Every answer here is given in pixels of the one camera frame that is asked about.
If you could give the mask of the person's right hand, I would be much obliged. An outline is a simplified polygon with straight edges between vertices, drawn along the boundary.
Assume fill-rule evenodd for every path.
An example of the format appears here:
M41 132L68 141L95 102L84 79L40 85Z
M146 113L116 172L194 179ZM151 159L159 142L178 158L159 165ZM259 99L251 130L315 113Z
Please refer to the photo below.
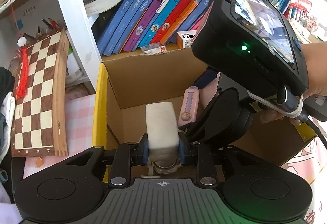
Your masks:
M301 46L308 70L309 88L303 95L305 101L313 95L326 96L327 87L327 47L326 42L303 44ZM283 119L284 115L273 109L267 108L260 116L262 123L269 123L278 119ZM294 126L300 126L300 121L289 119Z

